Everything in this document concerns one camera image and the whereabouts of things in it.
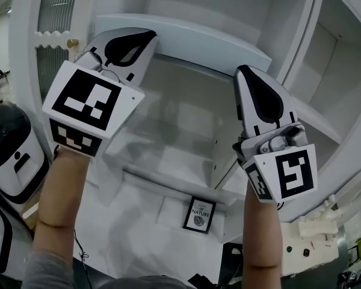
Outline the person's grey shirt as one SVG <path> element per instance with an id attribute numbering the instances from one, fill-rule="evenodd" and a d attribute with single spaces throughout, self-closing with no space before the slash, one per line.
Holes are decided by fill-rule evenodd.
<path id="1" fill-rule="evenodd" d="M 28 255 L 21 289 L 75 289 L 73 267 L 57 255 L 37 250 Z M 195 289 L 168 276 L 113 279 L 99 289 Z"/>

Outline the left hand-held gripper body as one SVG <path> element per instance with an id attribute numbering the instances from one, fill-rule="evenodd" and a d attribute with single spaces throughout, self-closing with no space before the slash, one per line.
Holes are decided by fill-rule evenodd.
<path id="1" fill-rule="evenodd" d="M 61 65 L 42 106 L 50 141 L 92 158 L 106 151 L 144 93 L 103 73 L 91 51 Z"/>

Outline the person's left forearm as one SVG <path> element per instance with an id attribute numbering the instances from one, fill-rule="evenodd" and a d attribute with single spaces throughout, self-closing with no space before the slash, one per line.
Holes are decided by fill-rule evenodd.
<path id="1" fill-rule="evenodd" d="M 90 159 L 62 148 L 52 162 L 39 200 L 33 248 L 73 258 L 76 216 Z"/>

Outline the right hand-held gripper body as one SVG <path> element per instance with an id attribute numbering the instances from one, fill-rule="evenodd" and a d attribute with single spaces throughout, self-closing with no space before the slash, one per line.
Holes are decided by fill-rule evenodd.
<path id="1" fill-rule="evenodd" d="M 233 145 L 259 202 L 282 203 L 318 188 L 315 145 L 292 123 Z"/>

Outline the black framed picture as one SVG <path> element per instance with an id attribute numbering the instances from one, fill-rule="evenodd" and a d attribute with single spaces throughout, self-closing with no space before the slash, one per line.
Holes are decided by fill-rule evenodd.
<path id="1" fill-rule="evenodd" d="M 215 202 L 193 196 L 182 228 L 193 232 L 208 234 L 215 207 Z"/>

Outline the brown cardboard box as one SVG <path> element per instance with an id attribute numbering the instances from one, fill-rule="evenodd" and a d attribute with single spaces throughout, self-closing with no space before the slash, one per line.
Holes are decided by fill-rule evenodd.
<path id="1" fill-rule="evenodd" d="M 39 202 L 28 202 L 20 216 L 30 230 L 35 230 L 39 217 Z"/>

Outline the white ornate vanity table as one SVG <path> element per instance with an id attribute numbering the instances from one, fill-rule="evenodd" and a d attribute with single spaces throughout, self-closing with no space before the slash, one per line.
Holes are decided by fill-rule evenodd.
<path id="1" fill-rule="evenodd" d="M 295 275 L 338 258 L 337 234 L 361 211 L 361 171 L 322 205 L 291 223 L 282 222 L 282 276 Z"/>

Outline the person's right forearm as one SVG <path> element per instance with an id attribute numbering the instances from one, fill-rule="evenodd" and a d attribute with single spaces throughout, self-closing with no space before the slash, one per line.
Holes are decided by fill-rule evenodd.
<path id="1" fill-rule="evenodd" d="M 281 289 L 282 230 L 277 205 L 259 202 L 247 185 L 242 235 L 242 289 Z"/>

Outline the white shelving unit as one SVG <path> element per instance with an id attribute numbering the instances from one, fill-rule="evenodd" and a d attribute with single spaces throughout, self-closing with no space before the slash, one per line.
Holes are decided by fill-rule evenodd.
<path id="1" fill-rule="evenodd" d="M 266 73 L 291 93 L 318 166 L 317 191 L 287 202 L 282 220 L 315 208 L 361 169 L 361 0 L 13 0 L 15 99 L 47 153 L 42 105 L 53 78 L 98 35 L 96 17 L 117 13 L 208 26 L 271 58 Z M 68 39 L 79 45 L 69 49 Z M 244 196 L 231 148 L 241 132 L 232 78 L 155 52 L 140 84 L 143 102 L 89 173 L 101 184 L 130 174 L 179 191 Z"/>

